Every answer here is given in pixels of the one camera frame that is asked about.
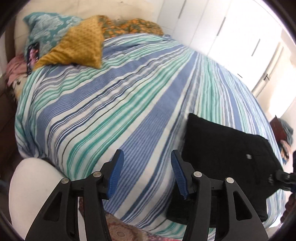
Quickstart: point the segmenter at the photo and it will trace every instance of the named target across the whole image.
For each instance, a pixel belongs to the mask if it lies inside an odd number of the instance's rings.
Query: teal cloth
[[[287,143],[289,144],[289,146],[292,146],[293,144],[293,133],[294,133],[294,129],[292,127],[290,127],[290,125],[283,119],[279,118],[279,121],[284,129],[284,131],[287,134]]]
[[[78,25],[82,18],[58,13],[33,12],[23,20],[30,28],[24,50],[25,57],[28,47],[36,42],[39,42],[39,57],[42,57],[60,42],[70,27]]]

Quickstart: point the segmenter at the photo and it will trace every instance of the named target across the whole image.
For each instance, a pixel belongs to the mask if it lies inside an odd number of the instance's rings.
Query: patterned rug
[[[83,198],[79,199],[79,211],[84,217]],[[151,234],[142,229],[125,224],[111,213],[105,212],[105,215],[112,241],[179,241],[177,239]]]

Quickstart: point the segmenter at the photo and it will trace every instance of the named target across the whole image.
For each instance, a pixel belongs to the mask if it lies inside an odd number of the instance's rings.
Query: bed
[[[118,188],[105,210],[151,233],[181,239],[186,226],[165,213],[174,185],[170,152],[182,150],[189,113],[265,137],[282,164],[272,129],[247,87],[167,35],[105,40],[100,69],[52,65],[34,71],[19,99],[15,134],[24,158],[48,158],[72,180],[100,170],[122,149]],[[282,190],[268,198],[266,228],[284,205]]]

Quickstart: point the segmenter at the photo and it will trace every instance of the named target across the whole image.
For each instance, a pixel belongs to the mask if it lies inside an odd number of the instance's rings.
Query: metal screw
[[[69,182],[69,179],[66,178],[66,177],[64,177],[64,178],[61,180],[61,183],[62,183],[62,184],[66,184],[66,183],[68,183],[68,182]]]
[[[194,172],[193,175],[195,177],[201,177],[202,176],[202,173],[201,172]]]
[[[101,175],[102,175],[101,172],[94,172],[94,173],[93,173],[93,176],[94,176],[94,177],[100,177]]]
[[[234,183],[234,180],[233,180],[233,178],[231,178],[231,177],[226,178],[226,181],[227,181],[228,183]]]

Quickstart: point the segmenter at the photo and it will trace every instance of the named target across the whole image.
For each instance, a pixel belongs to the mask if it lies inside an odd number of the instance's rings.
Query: door handle
[[[219,28],[219,30],[218,30],[218,32],[217,32],[217,36],[219,35],[219,33],[220,33],[220,31],[221,31],[221,29],[222,29],[222,27],[223,27],[223,24],[224,24],[224,22],[225,22],[225,19],[226,19],[226,17],[223,18],[223,21],[222,21],[222,23],[221,23],[221,26],[220,26],[220,28]]]
[[[255,51],[256,51],[256,49],[257,49],[257,47],[258,47],[259,43],[260,43],[260,40],[261,40],[261,39],[259,39],[259,40],[258,40],[258,42],[257,42],[257,44],[256,44],[256,47],[255,47],[255,49],[254,49],[254,51],[253,51],[253,53],[252,53],[251,57],[254,55],[254,53],[255,53]]]
[[[181,8],[181,11],[180,11],[180,13],[179,13],[179,16],[178,16],[178,18],[180,18],[180,17],[181,17],[181,14],[182,14],[182,12],[183,12],[183,9],[184,9],[184,7],[185,7],[186,1],[187,1],[187,0],[185,0],[185,1],[183,2],[183,6],[182,6],[182,8]]]

